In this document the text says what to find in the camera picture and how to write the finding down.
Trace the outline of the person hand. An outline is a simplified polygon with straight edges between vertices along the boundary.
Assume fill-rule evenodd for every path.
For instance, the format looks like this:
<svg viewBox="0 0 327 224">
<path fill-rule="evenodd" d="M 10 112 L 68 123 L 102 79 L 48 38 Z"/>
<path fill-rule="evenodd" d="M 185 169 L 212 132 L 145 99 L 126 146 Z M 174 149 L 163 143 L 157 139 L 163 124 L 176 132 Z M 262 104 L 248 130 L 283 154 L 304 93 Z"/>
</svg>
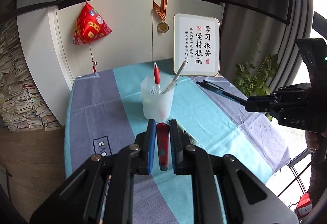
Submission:
<svg viewBox="0 0 327 224">
<path fill-rule="evenodd" d="M 310 131 L 305 131 L 305 141 L 311 153 L 316 153 L 319 150 L 320 144 L 318 143 L 318 140 L 320 136 L 326 137 L 327 132 L 324 131 L 323 133 L 318 134 Z"/>
</svg>

